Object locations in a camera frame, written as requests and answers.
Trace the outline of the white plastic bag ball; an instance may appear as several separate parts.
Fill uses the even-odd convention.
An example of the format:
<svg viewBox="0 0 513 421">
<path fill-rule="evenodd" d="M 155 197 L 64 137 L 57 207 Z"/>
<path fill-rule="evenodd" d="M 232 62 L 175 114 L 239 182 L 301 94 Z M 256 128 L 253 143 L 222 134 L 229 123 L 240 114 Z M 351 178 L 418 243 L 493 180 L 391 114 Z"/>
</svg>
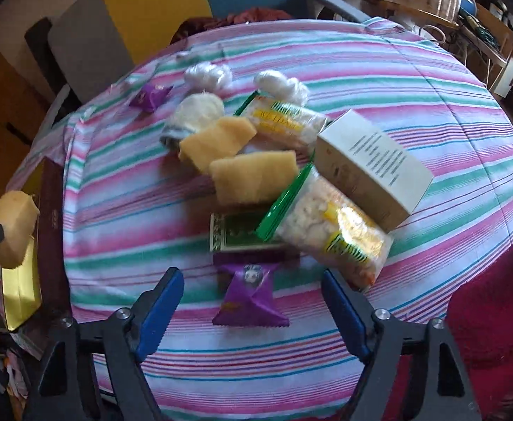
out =
<svg viewBox="0 0 513 421">
<path fill-rule="evenodd" d="M 201 62 L 186 69 L 184 81 L 192 89 L 217 92 L 230 86 L 233 74 L 227 65 Z"/>
<path fill-rule="evenodd" d="M 304 107 L 310 90 L 298 78 L 288 78 L 279 71 L 267 69 L 255 75 L 255 86 L 259 92 L 293 105 Z"/>
</svg>

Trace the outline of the gold tin box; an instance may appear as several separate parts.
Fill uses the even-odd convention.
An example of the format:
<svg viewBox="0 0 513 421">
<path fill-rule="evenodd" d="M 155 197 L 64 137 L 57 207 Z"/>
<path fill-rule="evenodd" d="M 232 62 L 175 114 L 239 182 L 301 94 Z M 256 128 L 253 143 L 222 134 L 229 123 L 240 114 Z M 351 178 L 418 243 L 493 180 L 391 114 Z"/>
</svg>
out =
<svg viewBox="0 0 513 421">
<path fill-rule="evenodd" d="M 40 308 L 42 297 L 38 271 L 37 233 L 39 219 L 35 219 L 24 261 L 14 269 L 1 270 L 2 301 L 7 330 L 14 332 Z"/>
</svg>

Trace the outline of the yellow sponge block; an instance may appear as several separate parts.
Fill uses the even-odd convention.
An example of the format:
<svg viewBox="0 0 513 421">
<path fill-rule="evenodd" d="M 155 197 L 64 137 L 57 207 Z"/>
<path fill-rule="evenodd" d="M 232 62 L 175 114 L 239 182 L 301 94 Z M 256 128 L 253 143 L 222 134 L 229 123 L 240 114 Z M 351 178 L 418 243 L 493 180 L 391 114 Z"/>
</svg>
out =
<svg viewBox="0 0 513 421">
<path fill-rule="evenodd" d="M 4 241 L 0 243 L 0 265 L 14 269 L 24 261 L 25 251 L 40 214 L 33 197 L 20 190 L 8 191 L 0 198 L 0 224 Z"/>
<path fill-rule="evenodd" d="M 244 117 L 221 117 L 206 129 L 179 143 L 179 159 L 207 174 L 209 165 L 231 158 L 257 135 L 255 126 Z"/>
<path fill-rule="evenodd" d="M 259 151 L 215 160 L 209 174 L 222 206 L 269 203 L 298 176 L 293 150 Z"/>
</svg>

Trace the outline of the green rice cracker packet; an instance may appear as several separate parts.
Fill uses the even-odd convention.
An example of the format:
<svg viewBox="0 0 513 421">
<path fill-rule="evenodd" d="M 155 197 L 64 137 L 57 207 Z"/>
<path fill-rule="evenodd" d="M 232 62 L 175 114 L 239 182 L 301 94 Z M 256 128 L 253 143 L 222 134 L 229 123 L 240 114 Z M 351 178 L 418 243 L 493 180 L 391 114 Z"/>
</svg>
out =
<svg viewBox="0 0 513 421">
<path fill-rule="evenodd" d="M 256 229 L 263 241 L 278 240 L 337 269 L 358 290 L 377 280 L 393 244 L 353 201 L 305 165 Z"/>
</svg>

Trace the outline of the wooden desk with clutter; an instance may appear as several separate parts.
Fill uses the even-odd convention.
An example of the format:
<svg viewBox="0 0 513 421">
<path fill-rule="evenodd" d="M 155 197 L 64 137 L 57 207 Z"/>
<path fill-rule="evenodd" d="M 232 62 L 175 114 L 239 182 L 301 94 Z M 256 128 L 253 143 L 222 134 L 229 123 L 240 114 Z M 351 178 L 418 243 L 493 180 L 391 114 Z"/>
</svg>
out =
<svg viewBox="0 0 513 421">
<path fill-rule="evenodd" d="M 500 99 L 513 87 L 513 16 L 500 0 L 361 0 L 389 18 L 451 48 L 464 65 L 477 53 L 484 83 Z"/>
</svg>

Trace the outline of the grey yellow blue chair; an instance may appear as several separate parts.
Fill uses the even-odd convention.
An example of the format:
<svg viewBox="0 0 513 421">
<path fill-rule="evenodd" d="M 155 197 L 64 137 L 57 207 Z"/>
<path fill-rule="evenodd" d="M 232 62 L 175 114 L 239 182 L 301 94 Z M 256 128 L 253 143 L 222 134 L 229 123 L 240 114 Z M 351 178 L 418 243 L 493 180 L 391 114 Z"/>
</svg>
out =
<svg viewBox="0 0 513 421">
<path fill-rule="evenodd" d="M 76 0 L 37 21 L 24 39 L 53 92 L 70 87 L 86 103 L 171 44 L 188 19 L 226 19 L 254 8 L 305 19 L 313 2 L 353 22 L 365 18 L 339 0 Z"/>
</svg>

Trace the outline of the purple snack packet with cartoon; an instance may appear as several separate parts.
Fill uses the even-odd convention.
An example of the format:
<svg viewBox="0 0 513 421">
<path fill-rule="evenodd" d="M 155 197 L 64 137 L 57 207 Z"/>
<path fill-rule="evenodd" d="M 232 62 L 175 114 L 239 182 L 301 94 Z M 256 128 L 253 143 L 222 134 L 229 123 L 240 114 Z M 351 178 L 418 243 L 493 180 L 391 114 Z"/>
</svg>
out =
<svg viewBox="0 0 513 421">
<path fill-rule="evenodd" d="M 275 307 L 274 272 L 281 267 L 278 254 L 247 253 L 219 256 L 219 272 L 229 277 L 215 326 L 279 328 L 290 325 L 289 318 Z"/>
</svg>

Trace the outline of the white knit sock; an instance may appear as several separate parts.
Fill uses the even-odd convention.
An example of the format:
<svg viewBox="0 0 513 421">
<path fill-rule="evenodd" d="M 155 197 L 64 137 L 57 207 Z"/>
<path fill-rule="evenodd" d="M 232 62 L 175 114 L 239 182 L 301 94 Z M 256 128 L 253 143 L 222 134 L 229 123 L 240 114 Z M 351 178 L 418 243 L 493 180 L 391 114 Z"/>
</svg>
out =
<svg viewBox="0 0 513 421">
<path fill-rule="evenodd" d="M 224 115 L 224 103 L 218 95 L 209 92 L 191 94 L 165 120 L 159 139 L 169 149 L 178 150 L 180 141 L 206 129 Z"/>
</svg>

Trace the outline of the red cloth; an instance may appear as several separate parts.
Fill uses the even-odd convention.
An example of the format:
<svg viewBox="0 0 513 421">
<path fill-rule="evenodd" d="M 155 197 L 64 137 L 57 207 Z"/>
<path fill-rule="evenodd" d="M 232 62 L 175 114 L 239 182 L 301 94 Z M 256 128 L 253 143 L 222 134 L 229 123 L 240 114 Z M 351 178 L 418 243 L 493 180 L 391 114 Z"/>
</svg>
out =
<svg viewBox="0 0 513 421">
<path fill-rule="evenodd" d="M 513 245 L 462 285 L 447 322 L 485 420 L 513 420 Z"/>
</svg>

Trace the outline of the dark red box lid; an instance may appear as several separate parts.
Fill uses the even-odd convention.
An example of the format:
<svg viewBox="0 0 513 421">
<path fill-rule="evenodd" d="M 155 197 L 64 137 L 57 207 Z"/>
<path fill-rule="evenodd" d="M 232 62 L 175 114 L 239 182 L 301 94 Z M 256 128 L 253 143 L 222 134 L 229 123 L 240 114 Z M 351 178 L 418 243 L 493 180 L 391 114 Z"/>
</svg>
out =
<svg viewBox="0 0 513 421">
<path fill-rule="evenodd" d="M 62 243 L 63 169 L 49 158 L 40 163 L 38 270 L 44 314 L 59 318 L 71 313 L 70 288 Z"/>
</svg>

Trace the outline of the white cardboard box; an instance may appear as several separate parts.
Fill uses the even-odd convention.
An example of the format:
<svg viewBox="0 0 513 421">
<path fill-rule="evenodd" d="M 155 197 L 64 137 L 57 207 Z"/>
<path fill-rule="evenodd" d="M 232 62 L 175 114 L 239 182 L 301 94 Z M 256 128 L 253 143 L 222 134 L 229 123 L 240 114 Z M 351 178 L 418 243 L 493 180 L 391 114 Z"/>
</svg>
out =
<svg viewBox="0 0 513 421">
<path fill-rule="evenodd" d="M 354 110 L 318 134 L 314 166 L 385 232 L 413 214 L 433 181 L 420 160 Z"/>
</svg>

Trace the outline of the green white small box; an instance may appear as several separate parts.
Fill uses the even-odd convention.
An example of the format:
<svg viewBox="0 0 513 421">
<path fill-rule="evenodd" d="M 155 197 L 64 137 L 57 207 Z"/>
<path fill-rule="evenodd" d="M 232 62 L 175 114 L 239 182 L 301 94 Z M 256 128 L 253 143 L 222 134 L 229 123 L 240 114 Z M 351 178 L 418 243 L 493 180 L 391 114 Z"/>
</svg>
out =
<svg viewBox="0 0 513 421">
<path fill-rule="evenodd" d="M 258 237 L 256 232 L 266 213 L 262 208 L 213 213 L 210 219 L 210 251 L 238 253 L 285 247 L 281 241 L 263 241 Z"/>
</svg>

